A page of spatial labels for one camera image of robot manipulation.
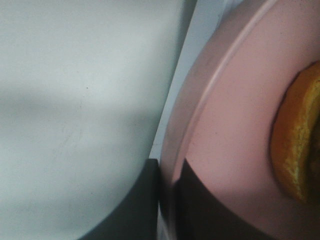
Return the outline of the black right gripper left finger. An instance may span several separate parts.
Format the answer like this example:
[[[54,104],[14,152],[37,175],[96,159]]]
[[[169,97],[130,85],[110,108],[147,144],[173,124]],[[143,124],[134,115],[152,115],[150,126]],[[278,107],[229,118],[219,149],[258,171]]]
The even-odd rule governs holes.
[[[150,158],[121,203],[86,233],[83,240],[155,240],[157,238],[160,169]]]

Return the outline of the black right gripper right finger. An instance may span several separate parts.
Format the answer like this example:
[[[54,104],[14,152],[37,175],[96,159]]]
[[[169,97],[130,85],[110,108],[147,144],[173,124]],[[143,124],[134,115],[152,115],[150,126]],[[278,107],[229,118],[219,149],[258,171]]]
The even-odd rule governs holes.
[[[204,186],[187,160],[174,187],[178,240],[272,240],[225,207]]]

